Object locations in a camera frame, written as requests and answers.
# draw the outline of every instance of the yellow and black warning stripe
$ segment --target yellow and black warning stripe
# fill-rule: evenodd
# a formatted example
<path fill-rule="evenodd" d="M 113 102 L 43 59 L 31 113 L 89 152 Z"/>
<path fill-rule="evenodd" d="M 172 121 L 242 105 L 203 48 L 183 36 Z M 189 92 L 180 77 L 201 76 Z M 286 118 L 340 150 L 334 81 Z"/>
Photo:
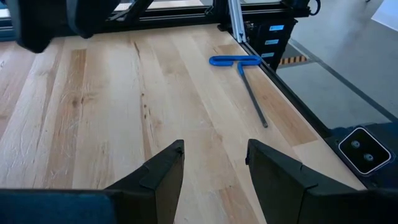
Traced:
<path fill-rule="evenodd" d="M 299 63 L 299 62 L 306 62 L 307 58 L 304 55 L 296 56 L 296 57 L 290 57 L 290 58 L 282 58 L 280 60 L 279 65 L 287 65 L 290 63 Z"/>

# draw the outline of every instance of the blue handle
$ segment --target blue handle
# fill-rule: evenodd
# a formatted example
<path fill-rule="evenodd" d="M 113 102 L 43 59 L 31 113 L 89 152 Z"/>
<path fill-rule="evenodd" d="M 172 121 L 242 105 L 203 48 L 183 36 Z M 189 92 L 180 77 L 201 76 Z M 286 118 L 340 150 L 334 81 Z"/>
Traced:
<path fill-rule="evenodd" d="M 212 56 L 209 59 L 210 65 L 214 66 L 232 66 L 234 61 L 239 61 L 238 71 L 240 75 L 244 75 L 243 66 L 261 64 L 261 58 L 257 55 L 219 55 Z"/>

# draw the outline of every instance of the concrete floor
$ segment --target concrete floor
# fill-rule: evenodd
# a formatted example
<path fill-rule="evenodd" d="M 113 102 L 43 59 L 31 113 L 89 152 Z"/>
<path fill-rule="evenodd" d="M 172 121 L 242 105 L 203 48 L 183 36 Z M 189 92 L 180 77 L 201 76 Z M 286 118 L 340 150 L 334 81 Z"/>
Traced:
<path fill-rule="evenodd" d="M 294 28 L 295 42 L 321 63 L 277 73 L 329 128 L 396 121 L 398 32 L 371 20 L 381 3 L 322 1 Z"/>

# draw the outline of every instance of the wooden tabletop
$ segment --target wooden tabletop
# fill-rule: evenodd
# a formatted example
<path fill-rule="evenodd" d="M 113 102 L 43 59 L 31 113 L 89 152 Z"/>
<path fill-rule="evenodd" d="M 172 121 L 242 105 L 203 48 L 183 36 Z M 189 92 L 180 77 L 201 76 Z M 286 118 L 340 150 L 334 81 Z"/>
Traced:
<path fill-rule="evenodd" d="M 356 189 L 363 185 L 216 25 L 57 38 L 42 54 L 0 43 L 0 187 L 103 189 L 176 139 L 176 223 L 265 223 L 244 158 L 254 138 Z"/>

